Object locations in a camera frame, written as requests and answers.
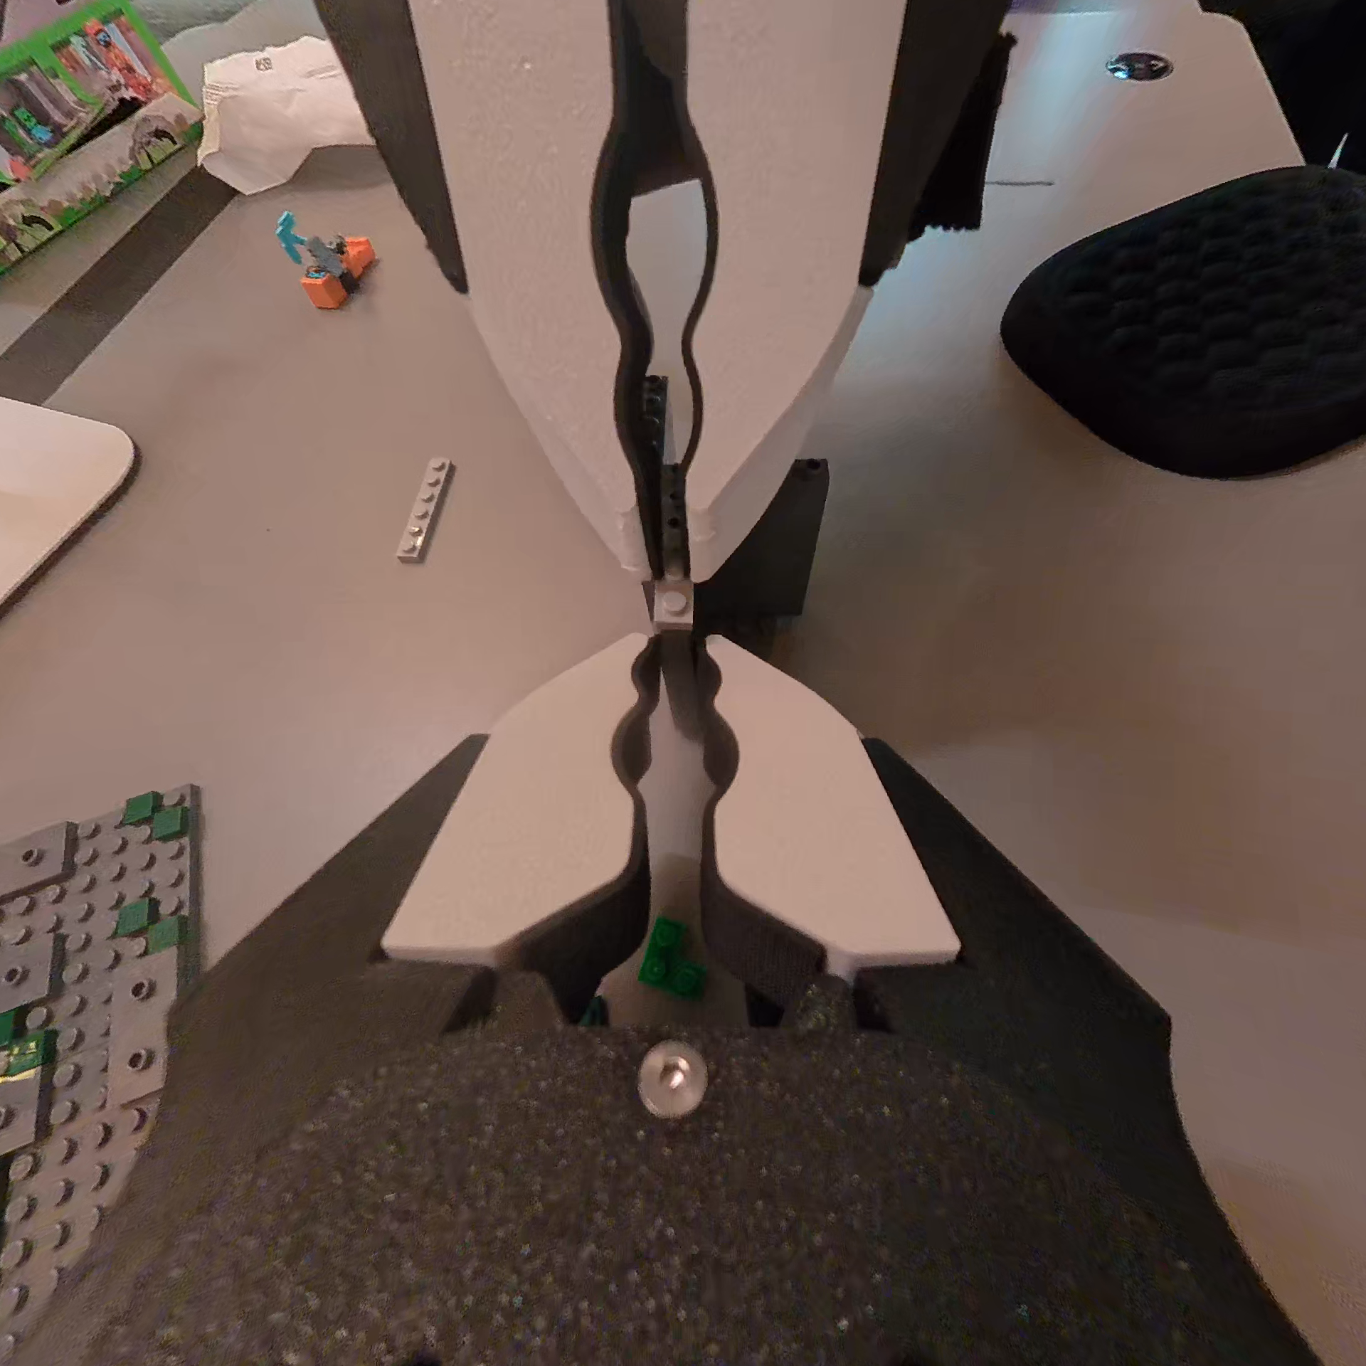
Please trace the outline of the grey brick build on baseplate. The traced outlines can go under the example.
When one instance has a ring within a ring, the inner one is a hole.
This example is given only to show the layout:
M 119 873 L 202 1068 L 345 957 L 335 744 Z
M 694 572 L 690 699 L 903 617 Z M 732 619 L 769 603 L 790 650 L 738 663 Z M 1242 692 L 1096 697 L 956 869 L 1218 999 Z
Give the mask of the grey brick build on baseplate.
M 3 1362 L 70 1284 L 132 1173 L 198 938 L 197 785 L 3 838 Z

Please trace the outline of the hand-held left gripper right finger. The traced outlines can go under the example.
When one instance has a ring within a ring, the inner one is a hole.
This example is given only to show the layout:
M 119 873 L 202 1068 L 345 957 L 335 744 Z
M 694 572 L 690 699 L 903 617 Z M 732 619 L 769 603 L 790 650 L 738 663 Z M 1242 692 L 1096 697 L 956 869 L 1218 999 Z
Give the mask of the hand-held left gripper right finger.
M 732 640 L 706 640 L 696 673 L 714 786 L 699 910 L 717 960 L 764 999 L 797 999 L 820 977 L 958 959 L 855 725 Z

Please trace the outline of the long light grey plate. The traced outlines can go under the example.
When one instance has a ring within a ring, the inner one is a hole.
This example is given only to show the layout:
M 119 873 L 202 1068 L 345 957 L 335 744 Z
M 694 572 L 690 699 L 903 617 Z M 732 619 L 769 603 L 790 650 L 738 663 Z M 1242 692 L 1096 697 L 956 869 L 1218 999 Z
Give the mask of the long light grey plate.
M 421 479 L 397 546 L 397 560 L 421 564 L 433 541 L 441 508 L 447 499 L 455 464 L 447 456 L 433 458 Z

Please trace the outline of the small green corner plate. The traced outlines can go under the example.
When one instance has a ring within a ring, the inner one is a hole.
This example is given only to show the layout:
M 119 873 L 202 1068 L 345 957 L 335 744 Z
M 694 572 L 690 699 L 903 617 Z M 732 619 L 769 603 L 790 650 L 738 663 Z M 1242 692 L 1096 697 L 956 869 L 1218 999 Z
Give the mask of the small green corner plate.
M 638 982 L 668 996 L 699 1001 L 706 995 L 707 965 L 690 949 L 690 926 L 659 915 L 646 936 Z

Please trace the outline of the orange brick mini build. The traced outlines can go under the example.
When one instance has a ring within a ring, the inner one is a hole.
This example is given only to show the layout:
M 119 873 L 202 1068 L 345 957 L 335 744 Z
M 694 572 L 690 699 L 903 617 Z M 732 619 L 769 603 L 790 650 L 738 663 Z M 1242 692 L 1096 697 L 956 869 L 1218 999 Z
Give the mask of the orange brick mini build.
M 303 268 L 304 294 L 325 312 L 345 307 L 377 259 L 369 237 L 303 232 L 290 209 L 280 214 L 275 235 L 290 261 Z

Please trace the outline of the black mesh cushion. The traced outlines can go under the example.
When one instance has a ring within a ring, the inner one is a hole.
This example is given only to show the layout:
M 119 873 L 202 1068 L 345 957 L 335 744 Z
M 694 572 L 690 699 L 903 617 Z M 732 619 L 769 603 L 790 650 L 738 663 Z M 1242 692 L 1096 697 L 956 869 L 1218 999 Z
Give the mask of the black mesh cushion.
M 1246 481 L 1364 435 L 1364 178 L 1293 164 L 1208 186 L 1055 251 L 1002 346 L 1140 463 Z

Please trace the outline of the white paper bag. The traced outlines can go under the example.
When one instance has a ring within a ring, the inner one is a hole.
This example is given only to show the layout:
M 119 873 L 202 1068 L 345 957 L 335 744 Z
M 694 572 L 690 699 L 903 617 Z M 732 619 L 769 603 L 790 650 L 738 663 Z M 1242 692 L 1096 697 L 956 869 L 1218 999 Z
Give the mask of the white paper bag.
M 319 147 L 371 144 L 329 38 L 299 37 L 203 66 L 198 167 L 239 193 L 280 186 Z

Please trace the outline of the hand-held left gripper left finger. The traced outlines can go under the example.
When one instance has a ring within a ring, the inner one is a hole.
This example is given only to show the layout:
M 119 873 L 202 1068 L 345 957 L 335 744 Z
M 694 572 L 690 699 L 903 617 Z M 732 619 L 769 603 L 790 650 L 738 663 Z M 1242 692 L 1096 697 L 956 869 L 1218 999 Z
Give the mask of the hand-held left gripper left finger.
M 381 946 L 392 960 L 542 975 L 590 999 L 641 944 L 651 866 L 641 777 L 655 638 L 624 635 L 493 725 Z

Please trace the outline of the dark grey cross wall piece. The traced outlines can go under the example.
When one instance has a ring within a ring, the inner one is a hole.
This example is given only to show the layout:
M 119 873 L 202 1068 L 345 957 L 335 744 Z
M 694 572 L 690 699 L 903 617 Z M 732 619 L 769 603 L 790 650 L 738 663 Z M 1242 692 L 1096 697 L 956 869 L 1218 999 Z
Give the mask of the dark grey cross wall piece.
M 641 385 L 641 425 L 647 463 L 659 474 L 662 577 L 694 583 L 694 630 L 668 634 L 659 647 L 660 679 L 678 731 L 698 742 L 706 734 L 709 692 L 698 679 L 704 640 L 724 635 L 768 658 L 784 622 L 807 604 L 815 551 L 826 512 L 829 466 L 800 456 L 772 502 L 727 560 L 704 581 L 691 577 L 686 476 L 675 451 L 670 383 L 647 373 Z

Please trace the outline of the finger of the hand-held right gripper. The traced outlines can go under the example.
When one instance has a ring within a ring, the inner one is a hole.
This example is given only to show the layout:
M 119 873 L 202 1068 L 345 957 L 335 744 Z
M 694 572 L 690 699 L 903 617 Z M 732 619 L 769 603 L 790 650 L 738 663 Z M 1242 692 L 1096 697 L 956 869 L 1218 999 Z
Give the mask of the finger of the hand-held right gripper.
M 696 581 L 769 507 L 872 299 L 860 263 L 904 14 L 896 1 L 688 6 L 688 111 L 714 198 L 691 334 Z
M 411 3 L 475 326 L 579 512 L 654 577 L 623 448 L 621 333 L 594 258 L 592 191 L 613 115 L 610 9 Z

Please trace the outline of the green toy box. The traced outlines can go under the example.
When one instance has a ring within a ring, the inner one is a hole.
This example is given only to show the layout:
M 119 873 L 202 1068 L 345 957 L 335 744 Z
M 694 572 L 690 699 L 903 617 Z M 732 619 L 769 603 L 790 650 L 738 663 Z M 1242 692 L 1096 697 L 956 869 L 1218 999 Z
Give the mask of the green toy box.
M 2 272 L 200 134 L 137 3 L 3 1 Z

